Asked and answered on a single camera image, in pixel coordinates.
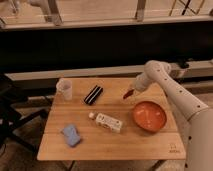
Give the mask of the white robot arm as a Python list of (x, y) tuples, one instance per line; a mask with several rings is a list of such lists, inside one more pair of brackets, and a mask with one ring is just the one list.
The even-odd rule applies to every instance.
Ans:
[(185, 171), (213, 171), (213, 108), (170, 77), (171, 65), (151, 60), (133, 87), (143, 92), (156, 82), (190, 123)]

